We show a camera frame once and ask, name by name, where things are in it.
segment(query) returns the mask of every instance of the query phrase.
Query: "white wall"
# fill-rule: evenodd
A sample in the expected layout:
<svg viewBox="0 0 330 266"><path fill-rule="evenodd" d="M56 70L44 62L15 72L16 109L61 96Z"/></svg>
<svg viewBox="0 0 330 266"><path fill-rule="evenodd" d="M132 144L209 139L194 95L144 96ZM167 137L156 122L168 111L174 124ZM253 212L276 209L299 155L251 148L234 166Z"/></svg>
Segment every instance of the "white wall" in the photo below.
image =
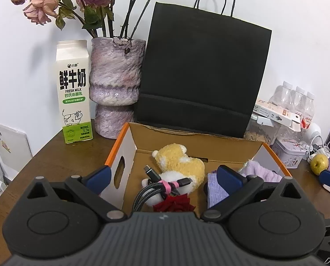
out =
<svg viewBox="0 0 330 266"><path fill-rule="evenodd" d="M116 33L128 1L116 0ZM131 29L145 1L136 3ZM155 1L192 6L195 0L153 0L134 38L147 39ZM222 3L203 0L201 8L218 12ZM68 20L62 32L54 23L35 25L24 17L23 7L0 0L0 123L26 132L36 154L61 130L52 72L56 42L88 39L90 46L90 38L77 20ZM283 80L315 93L314 121L326 136L330 130L330 0L237 0L234 17L272 30L259 97L268 99ZM17 174L3 166L10 179Z"/></svg>

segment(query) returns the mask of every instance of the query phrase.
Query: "yellow and white plush toy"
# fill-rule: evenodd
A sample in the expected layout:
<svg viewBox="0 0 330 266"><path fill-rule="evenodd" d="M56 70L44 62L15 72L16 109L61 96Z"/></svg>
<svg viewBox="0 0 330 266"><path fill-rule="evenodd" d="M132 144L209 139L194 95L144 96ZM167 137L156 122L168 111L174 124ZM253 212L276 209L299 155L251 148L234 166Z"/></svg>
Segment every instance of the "yellow and white plush toy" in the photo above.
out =
<svg viewBox="0 0 330 266"><path fill-rule="evenodd" d="M184 145L170 144L154 151L152 156L161 170L160 177L166 182L177 181L183 178L191 178L192 183L178 188L180 194L189 194L196 190L204 180L204 163L198 158L188 157ZM148 185L148 179L142 181L142 186ZM146 204L156 205L162 202L160 194L151 197Z"/></svg>

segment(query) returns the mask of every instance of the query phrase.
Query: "wooden table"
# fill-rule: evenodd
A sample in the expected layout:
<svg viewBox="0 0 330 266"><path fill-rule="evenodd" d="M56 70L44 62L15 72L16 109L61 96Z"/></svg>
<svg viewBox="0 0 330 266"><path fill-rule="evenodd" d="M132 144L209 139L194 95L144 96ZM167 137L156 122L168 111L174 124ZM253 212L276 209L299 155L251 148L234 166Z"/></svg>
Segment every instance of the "wooden table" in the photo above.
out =
<svg viewBox="0 0 330 266"><path fill-rule="evenodd" d="M5 217L35 176L45 176L51 182L63 181L78 174L86 176L104 165L114 140L98 135L93 128L94 139L66 145L62 132L47 143L24 167L0 197L0 264L9 258L10 252L1 233ZM330 193L323 189L317 178L303 161L298 169L291 170L318 211L330 218Z"/></svg>

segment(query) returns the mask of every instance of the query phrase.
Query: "textured purple vase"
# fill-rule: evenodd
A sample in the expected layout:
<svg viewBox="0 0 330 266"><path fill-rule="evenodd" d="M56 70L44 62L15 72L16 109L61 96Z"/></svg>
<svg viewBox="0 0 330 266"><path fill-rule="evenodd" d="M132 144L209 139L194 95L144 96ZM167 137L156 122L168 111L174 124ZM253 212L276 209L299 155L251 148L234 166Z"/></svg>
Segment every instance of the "textured purple vase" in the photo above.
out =
<svg viewBox="0 0 330 266"><path fill-rule="evenodd" d="M90 99L104 106L138 101L144 40L92 39Z"/></svg>
<svg viewBox="0 0 330 266"><path fill-rule="evenodd" d="M143 40L92 39L90 99L97 103L95 128L105 138L116 139L124 123L134 120L141 67L146 42Z"/></svg>
<svg viewBox="0 0 330 266"><path fill-rule="evenodd" d="M96 106L95 130L102 137L116 139L124 123L133 120L133 106Z"/></svg>

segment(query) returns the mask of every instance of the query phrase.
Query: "red fabric flower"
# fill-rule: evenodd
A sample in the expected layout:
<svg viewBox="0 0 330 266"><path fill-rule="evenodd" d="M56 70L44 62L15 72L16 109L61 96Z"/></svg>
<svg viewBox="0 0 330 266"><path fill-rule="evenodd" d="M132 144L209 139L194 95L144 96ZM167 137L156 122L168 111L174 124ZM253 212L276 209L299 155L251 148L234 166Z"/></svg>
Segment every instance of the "red fabric flower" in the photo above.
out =
<svg viewBox="0 0 330 266"><path fill-rule="evenodd" d="M153 206L154 212L193 212L194 209L195 207L189 203L187 194L168 195L163 202Z"/></svg>

